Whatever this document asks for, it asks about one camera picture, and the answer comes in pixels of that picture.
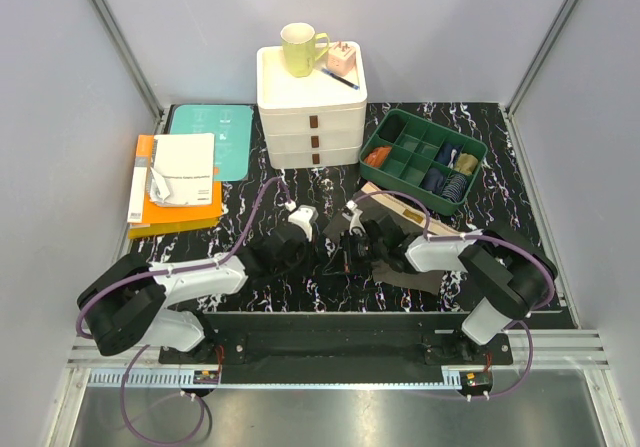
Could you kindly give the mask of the grey underwear with cream waistband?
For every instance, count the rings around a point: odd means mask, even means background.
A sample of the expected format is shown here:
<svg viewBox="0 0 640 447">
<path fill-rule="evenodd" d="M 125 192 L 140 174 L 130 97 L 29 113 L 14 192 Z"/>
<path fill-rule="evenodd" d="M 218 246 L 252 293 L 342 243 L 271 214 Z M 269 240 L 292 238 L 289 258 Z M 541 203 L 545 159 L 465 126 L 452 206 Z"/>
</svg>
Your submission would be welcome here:
<svg viewBox="0 0 640 447">
<path fill-rule="evenodd" d="M 356 192 L 353 201 L 355 204 L 361 205 L 367 213 L 373 214 L 378 210 L 389 213 L 403 231 L 413 235 L 413 240 L 422 235 L 424 230 L 433 235 L 455 235 L 457 233 L 453 228 L 438 220 L 427 220 L 423 211 L 410 206 L 406 200 L 401 200 L 397 196 L 388 193 L 380 194 L 378 186 L 372 182 L 365 183 Z M 437 293 L 440 288 L 441 278 L 444 275 L 442 270 L 419 273 L 413 269 L 412 274 L 399 274 L 388 270 L 386 267 L 377 267 L 372 274 L 346 274 L 343 268 L 338 265 L 336 246 L 323 233 L 322 238 L 327 252 L 327 261 L 323 270 L 325 274 L 371 277 L 376 282 L 382 282 L 398 288 L 425 291 L 431 294 Z"/>
</svg>

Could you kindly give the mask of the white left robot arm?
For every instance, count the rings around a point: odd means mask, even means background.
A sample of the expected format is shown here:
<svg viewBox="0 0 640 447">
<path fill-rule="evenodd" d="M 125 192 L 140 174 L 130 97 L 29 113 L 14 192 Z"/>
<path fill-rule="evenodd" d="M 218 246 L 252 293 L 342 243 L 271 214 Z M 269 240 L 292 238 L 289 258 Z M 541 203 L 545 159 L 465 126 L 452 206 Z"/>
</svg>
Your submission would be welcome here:
<svg viewBox="0 0 640 447">
<path fill-rule="evenodd" d="M 234 295 L 252 282 L 284 276 L 305 259 L 318 217 L 300 206 L 287 222 L 233 254 L 178 263 L 121 257 L 77 298 L 78 327 L 87 326 L 100 354 L 115 356 L 138 344 L 169 347 L 196 363 L 215 353 L 216 339 L 190 311 L 174 305 L 211 295 Z"/>
</svg>

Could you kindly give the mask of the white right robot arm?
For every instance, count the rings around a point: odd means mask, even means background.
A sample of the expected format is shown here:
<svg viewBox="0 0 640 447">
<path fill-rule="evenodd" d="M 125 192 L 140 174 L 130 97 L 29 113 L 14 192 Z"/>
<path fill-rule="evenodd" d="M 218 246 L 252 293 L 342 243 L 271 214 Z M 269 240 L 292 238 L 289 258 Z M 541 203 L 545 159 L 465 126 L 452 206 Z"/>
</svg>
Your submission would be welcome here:
<svg viewBox="0 0 640 447">
<path fill-rule="evenodd" d="M 556 265 L 504 223 L 469 233 L 425 234 L 392 211 L 364 212 L 353 203 L 323 235 L 339 248 L 346 273 L 367 275 L 376 264 L 403 279 L 432 271 L 466 273 L 482 294 L 453 341 L 455 354 L 466 363 L 480 361 L 496 334 L 554 295 Z"/>
</svg>

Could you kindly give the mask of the rolled grey-blue garment in tray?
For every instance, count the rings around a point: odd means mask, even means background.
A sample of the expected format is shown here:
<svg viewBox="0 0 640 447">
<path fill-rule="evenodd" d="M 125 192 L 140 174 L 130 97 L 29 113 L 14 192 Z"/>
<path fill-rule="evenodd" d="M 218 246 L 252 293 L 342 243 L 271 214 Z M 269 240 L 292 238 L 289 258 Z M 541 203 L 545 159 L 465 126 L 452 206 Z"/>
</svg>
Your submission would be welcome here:
<svg viewBox="0 0 640 447">
<path fill-rule="evenodd" d="M 446 182 L 446 175 L 438 169 L 431 168 L 425 174 L 420 186 L 423 190 L 440 195 Z"/>
</svg>

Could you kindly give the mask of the rolled striped garment in tray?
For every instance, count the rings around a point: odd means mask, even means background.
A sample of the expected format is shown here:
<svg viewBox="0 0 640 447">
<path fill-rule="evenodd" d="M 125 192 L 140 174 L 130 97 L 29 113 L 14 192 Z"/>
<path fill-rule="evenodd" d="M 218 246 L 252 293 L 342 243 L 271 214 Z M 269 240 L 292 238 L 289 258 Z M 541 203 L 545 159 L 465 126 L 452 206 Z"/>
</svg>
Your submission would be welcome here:
<svg viewBox="0 0 640 447">
<path fill-rule="evenodd" d="M 467 177 L 462 173 L 454 172 L 447 179 L 441 191 L 441 197 L 449 202 L 458 203 L 464 198 L 467 185 Z"/>
</svg>

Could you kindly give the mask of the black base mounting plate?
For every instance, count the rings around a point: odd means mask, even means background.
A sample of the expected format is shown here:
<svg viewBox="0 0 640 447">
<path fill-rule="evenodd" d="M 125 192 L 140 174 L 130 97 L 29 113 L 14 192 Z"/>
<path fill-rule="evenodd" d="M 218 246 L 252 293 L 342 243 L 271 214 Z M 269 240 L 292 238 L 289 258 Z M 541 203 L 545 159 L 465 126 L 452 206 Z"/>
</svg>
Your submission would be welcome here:
<svg viewBox="0 0 640 447">
<path fill-rule="evenodd" d="M 463 316 L 446 313 L 216 313 L 199 317 L 205 328 L 198 353 L 161 351 L 162 364 L 204 364 L 221 347 L 227 365 L 263 359 L 391 357 L 429 365 L 507 366 L 506 334 L 477 345 L 461 331 Z"/>
</svg>

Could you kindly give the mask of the rolled navy garment in tray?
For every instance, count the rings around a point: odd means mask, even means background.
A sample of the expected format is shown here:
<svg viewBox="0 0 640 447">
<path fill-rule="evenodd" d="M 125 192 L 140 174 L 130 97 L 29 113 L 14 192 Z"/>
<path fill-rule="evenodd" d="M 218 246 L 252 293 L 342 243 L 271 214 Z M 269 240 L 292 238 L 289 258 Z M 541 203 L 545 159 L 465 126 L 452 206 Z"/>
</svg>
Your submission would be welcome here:
<svg viewBox="0 0 640 447">
<path fill-rule="evenodd" d="M 450 168 L 451 164 L 456 161 L 460 149 L 461 147 L 459 145 L 445 142 L 440 147 L 434 161 Z"/>
</svg>

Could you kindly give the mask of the rolled khaki garment in tray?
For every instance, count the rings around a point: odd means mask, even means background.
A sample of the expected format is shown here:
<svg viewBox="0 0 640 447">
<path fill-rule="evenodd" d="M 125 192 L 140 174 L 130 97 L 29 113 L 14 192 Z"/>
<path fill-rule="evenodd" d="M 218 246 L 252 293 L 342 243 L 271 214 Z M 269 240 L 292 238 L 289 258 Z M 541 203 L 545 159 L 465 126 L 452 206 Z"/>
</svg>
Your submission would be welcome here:
<svg viewBox="0 0 640 447">
<path fill-rule="evenodd" d="M 465 176 L 470 176 L 475 172 L 478 163 L 479 160 L 477 157 L 468 153 L 461 153 L 456 160 L 453 170 Z"/>
</svg>

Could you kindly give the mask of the rolled black garment in tray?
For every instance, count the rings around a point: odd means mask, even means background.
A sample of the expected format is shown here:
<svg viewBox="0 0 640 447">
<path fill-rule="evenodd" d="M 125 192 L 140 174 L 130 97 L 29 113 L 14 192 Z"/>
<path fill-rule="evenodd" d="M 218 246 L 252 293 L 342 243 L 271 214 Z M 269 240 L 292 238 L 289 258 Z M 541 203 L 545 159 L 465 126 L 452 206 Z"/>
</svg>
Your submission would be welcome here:
<svg viewBox="0 0 640 447">
<path fill-rule="evenodd" d="M 390 116 L 381 123 L 378 136 L 390 143 L 394 143 L 405 127 L 406 121 L 399 116 Z"/>
</svg>

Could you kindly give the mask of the white paper manual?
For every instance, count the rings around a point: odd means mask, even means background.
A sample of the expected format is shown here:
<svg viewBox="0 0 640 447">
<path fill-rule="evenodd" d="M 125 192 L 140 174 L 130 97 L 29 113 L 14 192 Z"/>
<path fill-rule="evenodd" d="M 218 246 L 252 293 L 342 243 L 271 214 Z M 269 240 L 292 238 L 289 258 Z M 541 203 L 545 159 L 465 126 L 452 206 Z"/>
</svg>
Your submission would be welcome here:
<svg viewBox="0 0 640 447">
<path fill-rule="evenodd" d="M 215 136 L 211 133 L 153 138 L 151 201 L 162 207 L 196 207 L 213 201 Z"/>
</svg>

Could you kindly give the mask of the teal plastic board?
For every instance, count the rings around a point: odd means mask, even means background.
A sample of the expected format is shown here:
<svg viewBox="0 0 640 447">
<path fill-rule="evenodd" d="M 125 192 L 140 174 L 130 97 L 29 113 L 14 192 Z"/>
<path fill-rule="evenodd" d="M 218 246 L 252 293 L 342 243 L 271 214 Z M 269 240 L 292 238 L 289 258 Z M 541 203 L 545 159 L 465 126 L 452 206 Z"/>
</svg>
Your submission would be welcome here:
<svg viewBox="0 0 640 447">
<path fill-rule="evenodd" d="M 174 105 L 168 120 L 168 133 L 213 134 L 216 179 L 220 182 L 241 181 L 249 170 L 253 114 L 253 108 L 248 105 Z"/>
</svg>

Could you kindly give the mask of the orange book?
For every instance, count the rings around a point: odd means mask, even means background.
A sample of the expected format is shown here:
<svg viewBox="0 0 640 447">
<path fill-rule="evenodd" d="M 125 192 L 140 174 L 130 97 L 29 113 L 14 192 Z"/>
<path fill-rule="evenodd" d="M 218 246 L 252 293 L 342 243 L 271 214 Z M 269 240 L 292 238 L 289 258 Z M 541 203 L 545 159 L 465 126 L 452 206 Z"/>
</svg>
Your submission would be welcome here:
<svg viewBox="0 0 640 447">
<path fill-rule="evenodd" d="M 128 238 L 215 226 L 223 215 L 215 136 L 140 135 L 127 211 Z"/>
</svg>

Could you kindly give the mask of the blue pen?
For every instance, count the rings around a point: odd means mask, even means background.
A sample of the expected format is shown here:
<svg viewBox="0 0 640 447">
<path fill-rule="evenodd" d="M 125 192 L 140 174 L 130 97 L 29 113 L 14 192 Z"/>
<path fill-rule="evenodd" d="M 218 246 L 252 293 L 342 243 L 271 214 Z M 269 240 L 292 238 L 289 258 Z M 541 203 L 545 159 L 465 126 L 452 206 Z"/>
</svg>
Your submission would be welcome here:
<svg viewBox="0 0 640 447">
<path fill-rule="evenodd" d="M 327 69 L 327 68 L 322 68 L 322 69 L 321 69 L 321 71 L 322 71 L 325 75 L 327 75 L 327 76 L 331 77 L 332 79 L 334 79 L 334 80 L 336 80 L 336 81 L 340 82 L 341 84 L 346 85 L 347 87 L 349 87 L 349 88 L 351 88 L 351 89 L 353 89 L 353 90 L 360 90 L 360 86 L 359 86 L 358 84 L 353 83 L 353 82 L 351 82 L 351 81 L 347 80 L 346 78 L 339 76 L 338 74 L 336 74 L 336 73 L 334 73 L 334 72 L 330 71 L 330 70 L 329 70 L 329 69 Z"/>
</svg>

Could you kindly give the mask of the pink power adapter cube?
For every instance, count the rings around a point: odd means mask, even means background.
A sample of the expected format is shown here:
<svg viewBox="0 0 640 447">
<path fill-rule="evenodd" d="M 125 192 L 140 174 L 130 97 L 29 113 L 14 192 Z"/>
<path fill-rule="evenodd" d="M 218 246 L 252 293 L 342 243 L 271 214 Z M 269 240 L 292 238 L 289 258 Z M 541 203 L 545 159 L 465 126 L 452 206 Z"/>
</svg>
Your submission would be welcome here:
<svg viewBox="0 0 640 447">
<path fill-rule="evenodd" d="M 326 67 L 330 72 L 344 77 L 353 69 L 355 60 L 355 46 L 352 43 L 338 41 L 328 50 Z"/>
</svg>

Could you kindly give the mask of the yellow-green mug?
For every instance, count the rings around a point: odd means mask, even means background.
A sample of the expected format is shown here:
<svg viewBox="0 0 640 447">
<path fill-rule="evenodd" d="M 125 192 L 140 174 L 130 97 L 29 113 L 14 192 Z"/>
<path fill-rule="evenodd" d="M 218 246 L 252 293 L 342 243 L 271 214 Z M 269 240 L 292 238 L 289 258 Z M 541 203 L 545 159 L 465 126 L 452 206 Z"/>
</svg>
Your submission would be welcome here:
<svg viewBox="0 0 640 447">
<path fill-rule="evenodd" d="M 317 33 L 304 22 L 287 24 L 281 29 L 280 38 L 286 68 L 296 78 L 309 76 L 330 48 L 329 35 Z"/>
</svg>

